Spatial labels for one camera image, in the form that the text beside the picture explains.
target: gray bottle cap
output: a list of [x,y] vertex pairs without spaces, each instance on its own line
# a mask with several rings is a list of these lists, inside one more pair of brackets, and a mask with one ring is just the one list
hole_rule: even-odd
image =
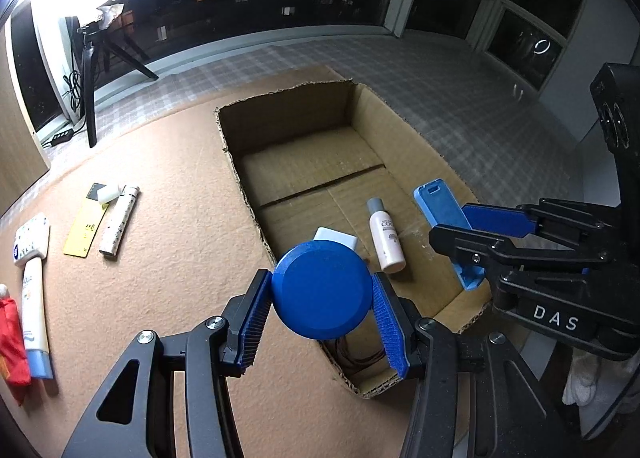
[[367,200],[367,209],[369,209],[369,214],[375,214],[380,211],[385,210],[385,206],[382,204],[382,200],[380,198],[371,198]]

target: screw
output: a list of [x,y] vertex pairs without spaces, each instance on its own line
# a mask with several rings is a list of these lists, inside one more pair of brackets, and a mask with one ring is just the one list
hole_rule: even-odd
[[435,324],[436,321],[434,321],[433,319],[429,319],[428,317],[424,317],[423,319],[420,319],[418,321],[418,326],[425,331],[431,330],[431,328],[433,328]]
[[507,337],[504,336],[504,333],[493,332],[489,334],[489,340],[494,344],[500,345],[504,344]]
[[225,323],[225,320],[222,317],[216,315],[215,317],[212,317],[211,319],[207,319],[207,328],[209,328],[209,330],[217,330],[224,323]]
[[155,335],[151,330],[142,330],[142,332],[138,334],[138,342],[140,344],[146,344],[151,342],[154,337]]

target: cardboard box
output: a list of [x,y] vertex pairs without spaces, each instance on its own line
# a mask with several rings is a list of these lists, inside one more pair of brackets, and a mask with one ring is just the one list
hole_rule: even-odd
[[[357,236],[356,251],[378,271],[366,202],[380,197],[407,259],[407,267],[390,276],[396,293],[461,332],[490,300],[488,284],[463,292],[449,260],[431,249],[430,226],[412,193],[443,178],[458,202],[476,197],[367,86],[324,67],[305,75],[303,84],[217,110],[223,148],[273,263],[328,227]],[[356,394],[368,398],[399,381],[371,312],[346,337],[320,346]]]

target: blue disc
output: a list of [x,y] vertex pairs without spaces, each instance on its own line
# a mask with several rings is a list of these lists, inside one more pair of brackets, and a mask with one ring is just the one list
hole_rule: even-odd
[[335,241],[305,241],[289,250],[273,270],[273,307],[282,322],[308,339],[347,335],[372,304],[367,265]]

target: red bag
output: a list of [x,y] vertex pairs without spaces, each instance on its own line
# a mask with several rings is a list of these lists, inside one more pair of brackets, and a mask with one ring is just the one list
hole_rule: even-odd
[[31,383],[18,307],[11,298],[0,299],[0,375],[21,406],[24,388]]

